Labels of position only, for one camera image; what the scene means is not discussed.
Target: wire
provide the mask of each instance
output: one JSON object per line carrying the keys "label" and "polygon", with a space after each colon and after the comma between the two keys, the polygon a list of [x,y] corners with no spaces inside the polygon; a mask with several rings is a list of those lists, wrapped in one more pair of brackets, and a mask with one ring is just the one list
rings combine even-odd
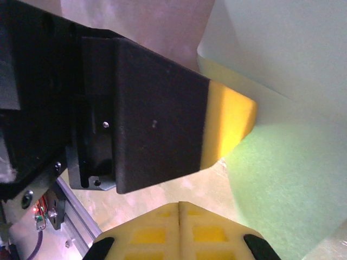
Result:
{"label": "wire", "polygon": [[34,251],[31,253],[31,255],[27,258],[27,260],[34,260],[35,256],[37,255],[38,251],[40,250],[40,247],[42,245],[43,240],[43,232],[42,230],[38,233],[37,243],[34,248]]}

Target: yellow 3d-printed part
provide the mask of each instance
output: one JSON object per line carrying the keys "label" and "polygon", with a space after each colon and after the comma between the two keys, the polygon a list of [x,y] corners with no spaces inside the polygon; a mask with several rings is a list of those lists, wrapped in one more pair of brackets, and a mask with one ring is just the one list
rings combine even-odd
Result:
{"label": "yellow 3d-printed part", "polygon": [[251,132],[256,110],[255,101],[221,83],[210,81],[201,169],[212,166]]}
{"label": "yellow 3d-printed part", "polygon": [[248,227],[179,202],[106,231],[95,244],[114,238],[105,260],[254,260],[246,234],[264,241]]}

